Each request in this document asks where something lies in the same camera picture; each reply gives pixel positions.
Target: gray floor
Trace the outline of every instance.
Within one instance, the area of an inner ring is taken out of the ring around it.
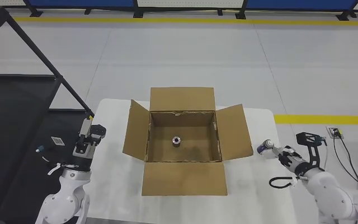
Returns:
[[[47,16],[80,16],[61,13]],[[110,15],[100,12],[93,16]],[[148,16],[168,17],[165,13]],[[277,14],[248,16],[277,19]],[[335,20],[332,15],[282,16]],[[247,108],[270,109],[274,114],[358,114],[356,26],[20,25],[94,111],[104,98],[149,100],[153,86],[211,86],[216,104],[222,106],[243,103]],[[0,33],[1,73],[50,73],[10,27],[1,27]],[[64,88],[52,107],[81,108]],[[358,164],[357,126],[339,127]],[[307,149],[295,143],[295,134],[305,131],[328,137],[325,125],[277,125],[277,130],[282,145],[296,147],[306,157]],[[356,188],[336,160],[332,142],[328,144],[328,171],[343,186]],[[337,149],[347,165],[340,144]],[[320,152],[322,157],[326,155],[324,147]],[[312,196],[301,185],[291,192],[298,222],[317,223]],[[112,222],[89,219],[87,223]]]

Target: white wall panel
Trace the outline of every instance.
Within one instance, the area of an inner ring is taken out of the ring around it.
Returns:
[[[0,6],[24,6],[23,0],[0,0]]]
[[[140,7],[241,8],[243,0],[138,0]]]

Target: blue wall panel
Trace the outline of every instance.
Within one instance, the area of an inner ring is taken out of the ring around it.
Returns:
[[[247,8],[343,10],[354,0],[248,0]]]
[[[133,0],[30,0],[33,6],[132,7]]]

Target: metal coupling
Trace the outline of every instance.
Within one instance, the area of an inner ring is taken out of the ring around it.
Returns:
[[[181,139],[180,139],[180,137],[175,136],[175,137],[173,138],[172,142],[173,142],[173,146],[174,146],[174,147],[179,147],[179,146],[180,146]]]

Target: box flap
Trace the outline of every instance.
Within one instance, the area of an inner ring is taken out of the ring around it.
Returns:
[[[150,111],[214,111],[214,88],[166,87],[150,89]]]
[[[216,121],[223,160],[253,155],[242,104],[218,110]]]
[[[123,153],[140,160],[145,159],[148,127],[149,111],[134,100],[131,100]]]
[[[228,195],[222,162],[146,162],[143,196]]]

